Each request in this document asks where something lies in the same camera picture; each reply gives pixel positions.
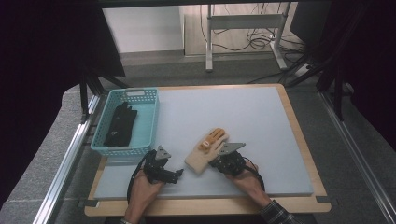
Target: metal frame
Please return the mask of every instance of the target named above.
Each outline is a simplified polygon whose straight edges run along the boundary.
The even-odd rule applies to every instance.
[[[361,172],[364,181],[366,182],[369,190],[372,192],[375,201],[381,209],[385,219],[388,223],[396,223],[396,210],[395,206],[393,205],[392,199],[388,196],[381,183],[375,177],[375,174],[373,173],[370,165],[367,163],[366,159],[361,153],[358,144],[353,139],[345,123],[343,121],[340,121],[337,115],[334,113],[332,109],[332,100],[330,99],[330,97],[323,92],[320,92],[319,95],[322,98],[324,104],[326,105],[332,122],[334,123],[336,129],[346,143],[346,147],[349,150],[353,161]]]
[[[100,99],[101,99],[100,96],[93,96],[91,98],[89,104],[90,114],[93,114],[95,112],[96,107],[99,105]],[[73,166],[75,158],[78,154],[78,150],[80,149],[83,143],[84,136],[87,133],[88,128],[90,127],[90,124],[92,122],[92,117],[93,116],[89,116],[84,123],[78,125],[76,133],[73,136],[69,148],[67,149],[64,155],[64,159],[62,160],[58,172],[53,178],[53,181],[49,187],[49,191],[47,192],[47,195],[44,198],[44,201],[41,204],[40,209],[38,210],[33,223],[35,224],[47,223],[48,220],[50,219],[55,204],[57,203],[59,195],[63,189],[64,182],[66,181],[70,173],[71,167]]]
[[[279,42],[285,29],[290,4],[291,2],[288,2],[282,14],[234,16],[212,16],[212,6],[207,5],[206,72],[213,71],[212,30],[254,28],[277,28],[276,37],[274,41],[271,41],[270,46],[280,70],[286,70],[288,67],[280,53]]]

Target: human arm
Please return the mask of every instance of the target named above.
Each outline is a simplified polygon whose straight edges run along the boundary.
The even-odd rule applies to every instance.
[[[140,170],[134,178],[131,199],[123,217],[124,222],[121,223],[139,223],[146,208],[156,199],[163,185],[163,182],[150,184],[145,173]]]
[[[254,170],[258,170],[257,165],[247,161],[246,165]],[[245,192],[252,201],[262,210],[260,215],[268,224],[284,223],[284,224],[302,224],[294,215],[290,214],[279,203],[267,195],[262,189],[259,179],[249,170],[244,170],[238,176],[226,175],[240,190]]]

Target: plaid sleeve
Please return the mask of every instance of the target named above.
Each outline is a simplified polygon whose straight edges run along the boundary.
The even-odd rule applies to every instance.
[[[265,206],[260,211],[260,215],[262,215],[268,224],[303,224],[303,222],[286,211],[275,200]]]

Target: person's left hand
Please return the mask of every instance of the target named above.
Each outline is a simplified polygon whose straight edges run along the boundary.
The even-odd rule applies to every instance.
[[[138,223],[146,208],[156,199],[163,185],[163,182],[150,184],[146,174],[140,170],[134,178],[131,199],[124,219],[131,223]]]

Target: aluminum rail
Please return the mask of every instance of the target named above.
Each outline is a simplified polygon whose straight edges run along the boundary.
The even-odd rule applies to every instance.
[[[98,106],[100,101],[99,96],[93,96],[90,100],[89,103],[89,112],[90,114],[93,114],[93,112],[96,110],[96,107]],[[88,120],[83,123],[79,124],[76,130],[75,135],[73,136],[73,139],[69,145],[69,148],[67,149],[64,159],[62,160],[62,163],[58,169],[58,172],[56,173],[50,187],[49,191],[47,192],[46,197],[44,198],[43,203],[40,206],[40,209],[37,212],[37,215],[35,216],[35,220],[33,223],[35,224],[41,224],[41,223],[47,223],[48,220],[50,219],[50,216],[52,214],[52,211],[55,207],[55,204],[58,201],[59,195],[62,191],[62,188],[64,186],[64,182],[66,181],[70,169],[76,159],[76,156],[78,154],[78,150],[80,149],[84,136],[86,132],[88,131],[88,128],[90,127],[92,117],[90,116]]]
[[[335,115],[334,111],[332,110],[332,101],[330,97],[323,92],[320,92],[319,95],[322,98],[324,104],[326,105],[330,117],[332,118],[332,122],[335,124],[335,127],[337,128],[338,132],[341,134],[341,137],[346,143],[346,147],[349,150],[353,161],[356,163],[356,166],[361,172],[361,175],[366,182],[367,187],[372,192],[375,201],[381,209],[385,219],[388,223],[396,223],[396,210],[391,198],[388,196],[381,183],[375,177],[375,174],[373,173],[370,165],[367,163],[367,160],[361,153],[358,144],[353,139],[345,123],[343,121],[340,121]]]

